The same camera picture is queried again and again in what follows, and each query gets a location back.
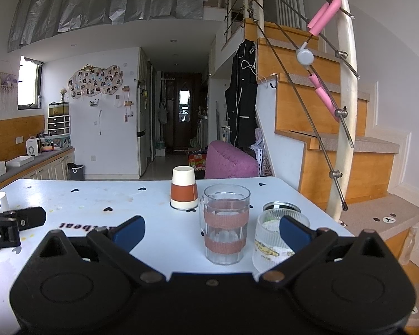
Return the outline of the pink foam tube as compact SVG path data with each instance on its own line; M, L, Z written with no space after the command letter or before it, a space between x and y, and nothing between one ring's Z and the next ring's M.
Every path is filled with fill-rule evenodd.
M330 98L327 91L323 88L321 83L319 82L319 79L316 76L316 74L314 74L314 73L310 74L309 80L315 87L316 95L320 98L322 103L324 103L325 107L327 108L329 113L333 116L333 118L338 122L339 118L335 115L336 108L335 108L335 106L332 102L332 99Z
M312 20L307 24L307 28L311 35L318 36L325 28L328 22L340 10L341 0L331 0L326 2L318 12L313 16Z

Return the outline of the black hanging coat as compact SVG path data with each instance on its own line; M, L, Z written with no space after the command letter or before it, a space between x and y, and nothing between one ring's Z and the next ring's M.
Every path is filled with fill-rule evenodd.
M245 39L232 59L225 103L230 128L230 143L240 149L255 143L256 124L256 44Z

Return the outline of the white stair post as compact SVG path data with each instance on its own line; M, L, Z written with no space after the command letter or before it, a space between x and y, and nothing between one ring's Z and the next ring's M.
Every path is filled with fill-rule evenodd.
M338 133L334 167L341 172L342 176L338 179L339 185L332 185L326 209L327 214L338 222L343 212L343 204L337 189L341 189L342 194L347 193L354 153L354 149L350 145L355 142L358 109L358 79L355 75L357 72L356 42L353 19L345 13L337 15L337 36L338 49L347 52L346 61L341 65L341 107L347 108L345 123L351 137L351 139L348 139L343 129Z

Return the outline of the dark waste bin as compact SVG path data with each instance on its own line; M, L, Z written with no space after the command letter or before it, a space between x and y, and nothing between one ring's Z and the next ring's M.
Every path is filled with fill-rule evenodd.
M84 165L76 164L74 162L68 162L67 169L69 172L69 180L72 180L72 181L85 180L85 166Z

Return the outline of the round glass jar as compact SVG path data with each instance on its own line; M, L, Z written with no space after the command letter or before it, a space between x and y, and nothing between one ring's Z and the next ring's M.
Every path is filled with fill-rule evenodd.
M283 201L272 201L272 202L266 203L263 206L263 211L266 211L269 209L287 209L287 210L293 210L296 212L301 212L301 209L295 204L291 204L291 203L287 203Z

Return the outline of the window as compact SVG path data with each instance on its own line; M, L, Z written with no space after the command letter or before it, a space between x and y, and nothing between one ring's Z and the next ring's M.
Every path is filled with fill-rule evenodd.
M42 67L41 62L20 57L17 92L19 110L40 108Z

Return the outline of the clear plastic bottle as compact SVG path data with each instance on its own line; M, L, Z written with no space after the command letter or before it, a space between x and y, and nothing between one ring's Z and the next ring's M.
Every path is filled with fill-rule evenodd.
M403 248L399 256L399 263L407 265L410 262L410 256L416 243L417 227L412 226L404 240Z

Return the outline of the white kitchen cabinet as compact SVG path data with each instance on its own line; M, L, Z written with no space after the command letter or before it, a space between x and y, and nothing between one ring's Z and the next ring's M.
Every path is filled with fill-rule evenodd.
M54 156L42 160L40 163L24 170L18 178L38 179L38 180L68 180L69 163L75 162L75 149L70 147L63 152L56 152Z

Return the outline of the round white tag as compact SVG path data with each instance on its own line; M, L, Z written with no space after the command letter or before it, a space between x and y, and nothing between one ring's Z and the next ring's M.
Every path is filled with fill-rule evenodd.
M296 59L298 63L304 67L309 67L314 62L314 55L312 51L307 48L307 42L304 42L297 49Z

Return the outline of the white drawer organizer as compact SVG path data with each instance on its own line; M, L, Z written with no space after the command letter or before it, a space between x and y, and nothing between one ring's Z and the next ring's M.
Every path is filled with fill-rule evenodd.
M49 135L70 133L69 102L52 102L48 105L47 131Z

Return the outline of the glass mug pink bands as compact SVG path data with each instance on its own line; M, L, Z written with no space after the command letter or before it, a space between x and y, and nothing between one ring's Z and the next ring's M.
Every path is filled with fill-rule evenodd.
M247 243L250 191L241 185L211 185L200 199L206 258L216 265L241 261Z

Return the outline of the white small appliance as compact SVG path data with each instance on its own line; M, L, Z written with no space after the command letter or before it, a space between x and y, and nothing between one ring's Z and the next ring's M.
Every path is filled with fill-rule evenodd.
M41 154L41 142L39 138L29 138L25 144L27 155L37 157Z

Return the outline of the pink foam tube lower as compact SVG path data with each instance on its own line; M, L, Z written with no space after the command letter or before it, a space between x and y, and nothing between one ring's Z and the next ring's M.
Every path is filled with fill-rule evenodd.
M329 113L333 116L333 118L338 122L339 118L335 115L336 108L335 108L335 106L332 102L332 99L330 98L327 91L323 88L321 83L319 82L319 79L316 76L316 74L314 74L314 73L310 74L309 80L315 87L316 95L320 98L322 103L324 103L325 107L327 108Z

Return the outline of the white cup orange band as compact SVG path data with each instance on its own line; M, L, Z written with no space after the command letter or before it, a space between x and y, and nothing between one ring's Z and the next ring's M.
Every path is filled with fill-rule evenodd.
M197 183L193 167L177 166L173 169L170 205L179 210L194 209L198 206Z

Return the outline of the grey curtain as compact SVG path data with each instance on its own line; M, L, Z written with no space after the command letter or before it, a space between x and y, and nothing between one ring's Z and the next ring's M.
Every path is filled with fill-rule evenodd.
M8 50L87 27L163 18L200 20L203 0L19 0Z

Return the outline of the white flat box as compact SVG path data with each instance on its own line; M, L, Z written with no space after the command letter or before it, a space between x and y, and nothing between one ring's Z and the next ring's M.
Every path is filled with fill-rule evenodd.
M6 166L7 167L21 167L32 162L34 159L35 157L32 155L18 156L12 160L7 160Z

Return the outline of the pink foam tube upper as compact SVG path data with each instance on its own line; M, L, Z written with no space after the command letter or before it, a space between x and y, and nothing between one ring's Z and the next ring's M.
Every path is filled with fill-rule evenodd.
M325 28L328 22L340 10L341 0L331 0L326 2L318 12L313 16L312 20L307 24L307 28L311 35L318 36Z

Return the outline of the cloud photo board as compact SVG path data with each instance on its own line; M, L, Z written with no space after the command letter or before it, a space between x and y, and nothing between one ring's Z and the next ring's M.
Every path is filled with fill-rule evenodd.
M68 81L68 91L72 99L94 97L96 95L113 95L123 83L123 72L119 66L107 68L84 66L76 71Z

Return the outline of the wooden staircase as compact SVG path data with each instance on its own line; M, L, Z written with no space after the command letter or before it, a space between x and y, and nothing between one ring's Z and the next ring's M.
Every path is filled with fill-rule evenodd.
M341 126L316 95L309 72L295 57L308 39L301 30L267 22L263 30L248 18L244 37L256 44L256 116L272 174L322 210L328 208ZM346 191L348 211L340 224L356 233L376 229L397 257L413 243L419 207L390 193L389 183L399 144L366 135L369 94L357 98L357 126L352 171Z

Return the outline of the purple sofa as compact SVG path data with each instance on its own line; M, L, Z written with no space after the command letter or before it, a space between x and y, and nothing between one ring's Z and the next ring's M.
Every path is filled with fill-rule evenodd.
M205 179L253 178L258 176L256 159L237 147L222 141L209 144Z

